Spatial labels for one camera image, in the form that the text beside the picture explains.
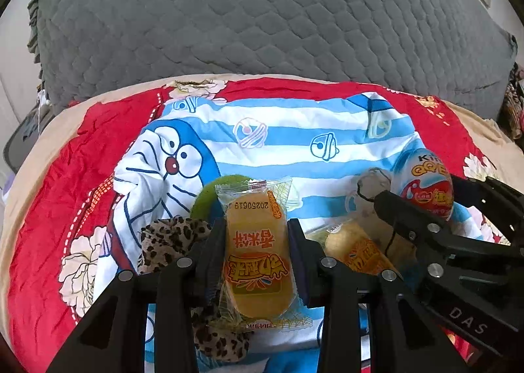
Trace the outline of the grey quilted bedspread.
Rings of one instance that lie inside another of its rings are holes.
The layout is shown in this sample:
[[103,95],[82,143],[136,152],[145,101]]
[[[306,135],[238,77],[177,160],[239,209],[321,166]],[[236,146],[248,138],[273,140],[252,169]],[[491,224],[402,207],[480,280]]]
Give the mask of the grey quilted bedspread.
[[434,95],[496,118],[518,45],[479,0],[31,0],[57,110],[169,76],[285,74]]

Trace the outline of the Doraemon striped blue cloth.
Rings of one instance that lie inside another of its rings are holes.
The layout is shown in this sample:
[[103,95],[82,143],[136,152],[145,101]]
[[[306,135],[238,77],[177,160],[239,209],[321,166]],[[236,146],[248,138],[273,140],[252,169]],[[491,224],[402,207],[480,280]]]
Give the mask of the Doraemon striped blue cloth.
[[421,131],[405,106],[375,92],[326,101],[172,101],[116,165],[118,201],[94,291],[137,267],[145,228],[156,219],[214,219],[219,203],[205,208],[204,193],[233,176],[287,185],[288,213],[306,231],[348,216],[384,239],[387,226],[372,218],[370,198],[376,186],[392,187],[407,156],[424,148]]

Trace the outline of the leopard print scrunchie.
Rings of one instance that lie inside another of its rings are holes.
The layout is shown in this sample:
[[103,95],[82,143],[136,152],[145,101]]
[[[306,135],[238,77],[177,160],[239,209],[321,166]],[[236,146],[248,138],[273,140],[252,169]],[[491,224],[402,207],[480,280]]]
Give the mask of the leopard print scrunchie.
[[[202,219],[176,216],[157,219],[140,231],[139,274],[160,271],[186,256],[193,246],[207,239],[211,226]],[[191,309],[196,356],[205,368],[243,361],[248,355],[251,332],[234,332],[212,325],[220,319],[217,304]]]

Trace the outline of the Kinder egg toy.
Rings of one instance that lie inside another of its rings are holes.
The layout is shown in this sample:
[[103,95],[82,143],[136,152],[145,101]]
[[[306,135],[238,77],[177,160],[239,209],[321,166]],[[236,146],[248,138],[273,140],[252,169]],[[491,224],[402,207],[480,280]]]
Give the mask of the Kinder egg toy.
[[391,191],[444,220],[451,217],[454,190],[448,168],[426,148],[404,152],[393,167]]

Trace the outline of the dark bedside table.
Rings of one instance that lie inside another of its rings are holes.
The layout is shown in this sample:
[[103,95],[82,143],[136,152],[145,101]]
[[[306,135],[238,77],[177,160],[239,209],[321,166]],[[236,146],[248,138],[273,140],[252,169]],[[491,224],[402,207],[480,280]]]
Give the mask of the dark bedside table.
[[51,108],[35,106],[11,134],[3,150],[3,159],[14,174],[20,170],[40,134],[52,119],[54,113]]

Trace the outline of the beige bed sheet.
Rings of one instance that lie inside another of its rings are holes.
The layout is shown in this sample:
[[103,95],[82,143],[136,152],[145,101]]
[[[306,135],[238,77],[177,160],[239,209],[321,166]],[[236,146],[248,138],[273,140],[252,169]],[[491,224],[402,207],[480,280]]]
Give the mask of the beige bed sheet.
[[[11,314],[8,308],[8,293],[11,287],[9,268],[19,230],[27,216],[30,205],[42,186],[51,163],[57,158],[62,147],[73,137],[76,137],[77,130],[89,108],[98,103],[107,104],[121,101],[144,91],[159,91],[162,86],[170,88],[173,96],[180,98],[184,94],[175,88],[176,83],[193,87],[196,82],[204,80],[234,82],[264,78],[286,82],[297,81],[300,89],[304,89],[306,83],[314,82],[312,79],[291,75],[200,74],[172,76],[123,87],[95,96],[76,106],[67,108],[51,121],[21,165],[5,204],[1,236],[1,333],[7,342],[11,341],[9,332]],[[504,135],[494,120],[483,119],[466,108],[461,108],[450,101],[440,100],[436,96],[424,97],[422,106],[427,114],[435,115],[438,109],[452,111],[472,137],[473,144],[481,152],[479,157],[485,157],[489,160],[496,170],[496,176],[519,191],[523,189],[523,152]]]

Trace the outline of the red floral blanket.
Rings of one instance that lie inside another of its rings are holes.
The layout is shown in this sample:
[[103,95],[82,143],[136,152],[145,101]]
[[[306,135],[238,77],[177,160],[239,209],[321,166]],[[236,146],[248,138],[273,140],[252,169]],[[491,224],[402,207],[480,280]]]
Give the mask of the red floral blanket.
[[380,85],[297,81],[211,80],[193,87],[144,91],[89,108],[73,137],[51,163],[42,186],[29,207],[18,233],[9,268],[8,308],[11,349],[30,372],[45,371],[75,324],[91,306],[101,237],[117,196],[113,172],[125,147],[142,128],[159,117],[170,100],[190,96],[207,100],[304,99],[325,101],[375,92],[390,103],[405,106],[422,128],[425,145],[462,177],[496,179],[496,170],[473,144],[464,125],[449,109],[427,114],[426,96],[393,91]]

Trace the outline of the large rice cracker packet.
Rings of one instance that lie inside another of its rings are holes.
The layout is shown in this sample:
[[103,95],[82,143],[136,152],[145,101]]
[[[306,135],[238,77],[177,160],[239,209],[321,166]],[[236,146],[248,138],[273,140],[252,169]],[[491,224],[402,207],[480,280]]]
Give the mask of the large rice cracker packet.
[[358,273],[378,275],[392,270],[399,274],[378,245],[354,220],[317,228],[308,232],[306,237],[321,244],[326,256]]

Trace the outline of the small rice cracker packet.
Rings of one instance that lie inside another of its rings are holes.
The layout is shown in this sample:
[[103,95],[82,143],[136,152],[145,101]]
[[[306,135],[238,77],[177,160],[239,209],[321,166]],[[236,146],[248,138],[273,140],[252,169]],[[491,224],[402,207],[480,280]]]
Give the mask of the small rice cracker packet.
[[216,186],[226,220],[219,324],[234,331],[305,329],[313,320],[297,296],[287,207],[292,179]]

